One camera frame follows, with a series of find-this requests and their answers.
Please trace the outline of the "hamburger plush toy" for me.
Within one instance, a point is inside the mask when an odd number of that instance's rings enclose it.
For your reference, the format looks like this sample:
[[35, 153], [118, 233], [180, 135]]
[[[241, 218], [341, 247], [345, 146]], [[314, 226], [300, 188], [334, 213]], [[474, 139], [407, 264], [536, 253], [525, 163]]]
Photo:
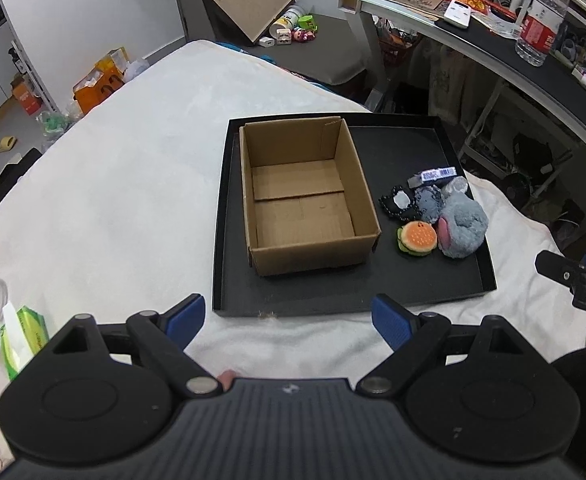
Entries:
[[418, 257], [429, 255], [438, 244], [435, 229], [423, 221], [412, 221], [400, 226], [396, 238], [402, 252]]

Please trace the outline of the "grey plush toy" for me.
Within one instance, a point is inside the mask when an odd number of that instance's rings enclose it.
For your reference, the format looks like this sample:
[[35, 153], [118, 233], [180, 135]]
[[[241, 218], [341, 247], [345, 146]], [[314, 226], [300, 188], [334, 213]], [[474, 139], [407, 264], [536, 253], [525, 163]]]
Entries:
[[446, 198], [438, 218], [438, 248], [446, 257], [467, 258], [483, 244], [487, 228], [482, 206], [464, 193], [454, 193]]

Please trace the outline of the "brown cardboard box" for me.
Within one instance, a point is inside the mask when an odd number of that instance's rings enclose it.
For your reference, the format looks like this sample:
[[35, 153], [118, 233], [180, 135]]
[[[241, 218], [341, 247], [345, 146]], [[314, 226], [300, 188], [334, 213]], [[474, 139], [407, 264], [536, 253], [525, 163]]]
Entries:
[[239, 144], [245, 245], [258, 275], [368, 260], [381, 226], [344, 118], [248, 122]]

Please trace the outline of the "black white plush toy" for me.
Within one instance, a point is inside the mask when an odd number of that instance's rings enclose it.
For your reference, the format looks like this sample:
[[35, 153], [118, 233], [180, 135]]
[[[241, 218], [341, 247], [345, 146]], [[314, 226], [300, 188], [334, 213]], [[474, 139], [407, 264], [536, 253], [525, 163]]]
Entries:
[[379, 198], [379, 205], [386, 216], [398, 224], [406, 224], [421, 219], [421, 212], [415, 196], [403, 185], [395, 185], [389, 193]]

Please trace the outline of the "green tissue pack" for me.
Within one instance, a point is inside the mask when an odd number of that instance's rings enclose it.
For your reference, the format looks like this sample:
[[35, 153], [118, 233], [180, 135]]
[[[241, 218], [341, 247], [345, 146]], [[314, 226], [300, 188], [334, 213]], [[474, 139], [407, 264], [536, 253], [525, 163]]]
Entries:
[[0, 354], [9, 380], [14, 380], [48, 341], [42, 314], [26, 306], [16, 309], [10, 302], [2, 308]]

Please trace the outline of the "blue white small box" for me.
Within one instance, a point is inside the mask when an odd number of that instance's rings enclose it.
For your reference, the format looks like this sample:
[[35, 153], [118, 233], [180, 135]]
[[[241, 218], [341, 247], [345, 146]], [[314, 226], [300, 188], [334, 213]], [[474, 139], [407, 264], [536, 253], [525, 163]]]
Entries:
[[407, 180], [408, 188], [420, 188], [423, 185], [442, 186], [458, 176], [455, 167], [431, 168], [414, 174]]

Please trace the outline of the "black shallow tray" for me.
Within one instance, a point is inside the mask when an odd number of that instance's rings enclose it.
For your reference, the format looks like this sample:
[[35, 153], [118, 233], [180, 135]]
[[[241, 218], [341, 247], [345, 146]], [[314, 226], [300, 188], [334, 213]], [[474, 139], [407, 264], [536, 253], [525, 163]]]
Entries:
[[[363, 172], [375, 200], [423, 169], [458, 168], [443, 123], [435, 117], [346, 113]], [[220, 316], [325, 315], [366, 312], [373, 296], [386, 294], [405, 307], [479, 297], [497, 288], [490, 248], [452, 259], [401, 252], [396, 223], [379, 217], [381, 236], [369, 260], [358, 266], [261, 278], [250, 266], [244, 240], [239, 132], [243, 118], [228, 122], [221, 162], [214, 249], [212, 310]]]

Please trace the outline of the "curved grey desk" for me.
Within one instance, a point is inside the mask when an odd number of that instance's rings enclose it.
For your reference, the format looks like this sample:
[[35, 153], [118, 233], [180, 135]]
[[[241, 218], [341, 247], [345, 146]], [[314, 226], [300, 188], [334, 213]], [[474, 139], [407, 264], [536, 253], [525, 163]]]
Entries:
[[366, 101], [371, 112], [378, 110], [389, 88], [389, 77], [372, 21], [387, 18], [402, 29], [444, 44], [484, 66], [498, 77], [527, 94], [554, 114], [586, 144], [586, 89], [556, 58], [546, 58], [540, 67], [526, 63], [514, 50], [514, 44], [494, 35], [477, 21], [466, 29], [456, 28], [389, 0], [339, 0], [361, 56], [375, 85]]

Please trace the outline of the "orange cardboard box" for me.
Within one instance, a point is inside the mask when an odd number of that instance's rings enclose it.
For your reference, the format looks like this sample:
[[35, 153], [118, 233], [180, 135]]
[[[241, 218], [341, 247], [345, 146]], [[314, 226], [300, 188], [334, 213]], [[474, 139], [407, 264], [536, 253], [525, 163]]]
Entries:
[[95, 63], [91, 72], [72, 87], [74, 99], [84, 114], [122, 88], [128, 64], [129, 58], [124, 47], [110, 50]]

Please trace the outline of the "clear plastic water bottle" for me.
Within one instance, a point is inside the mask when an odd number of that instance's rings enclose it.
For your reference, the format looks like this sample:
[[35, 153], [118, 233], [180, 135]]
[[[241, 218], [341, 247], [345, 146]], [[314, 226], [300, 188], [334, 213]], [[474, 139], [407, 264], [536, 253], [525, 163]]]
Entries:
[[532, 0], [526, 11], [516, 52], [534, 67], [544, 64], [566, 17], [570, 0]]

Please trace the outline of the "red basket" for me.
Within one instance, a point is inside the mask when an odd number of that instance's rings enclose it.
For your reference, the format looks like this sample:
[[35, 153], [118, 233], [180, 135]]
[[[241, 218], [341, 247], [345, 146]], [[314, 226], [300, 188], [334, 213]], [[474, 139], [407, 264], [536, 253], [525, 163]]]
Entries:
[[400, 66], [408, 60], [415, 47], [420, 44], [419, 32], [406, 32], [397, 28], [379, 28], [378, 40], [383, 62], [387, 67]]

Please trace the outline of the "grey padded bench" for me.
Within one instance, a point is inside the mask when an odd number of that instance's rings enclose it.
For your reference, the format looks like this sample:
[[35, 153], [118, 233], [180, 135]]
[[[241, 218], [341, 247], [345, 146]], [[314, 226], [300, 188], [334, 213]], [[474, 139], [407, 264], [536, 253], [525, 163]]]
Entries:
[[270, 58], [276, 66], [326, 86], [343, 86], [365, 75], [366, 64], [347, 21], [325, 15], [315, 15], [315, 20], [319, 28], [313, 40], [270, 48], [246, 47], [245, 50], [260, 58]]

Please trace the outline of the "white remote device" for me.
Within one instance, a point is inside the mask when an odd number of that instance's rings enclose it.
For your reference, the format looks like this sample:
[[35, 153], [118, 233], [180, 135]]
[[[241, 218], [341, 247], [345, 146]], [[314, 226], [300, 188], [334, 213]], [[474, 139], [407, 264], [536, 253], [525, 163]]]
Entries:
[[471, 6], [457, 0], [452, 0], [448, 3], [443, 20], [455, 27], [467, 29], [470, 25], [471, 15]]

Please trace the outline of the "small toys pile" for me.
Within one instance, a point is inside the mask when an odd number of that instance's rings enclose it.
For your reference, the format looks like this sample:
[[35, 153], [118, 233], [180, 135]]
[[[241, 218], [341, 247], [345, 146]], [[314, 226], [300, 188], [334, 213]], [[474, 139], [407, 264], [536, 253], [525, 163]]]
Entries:
[[308, 42], [316, 39], [318, 25], [313, 14], [307, 13], [301, 6], [292, 4], [276, 19], [257, 44], [263, 48], [271, 48], [279, 44]]

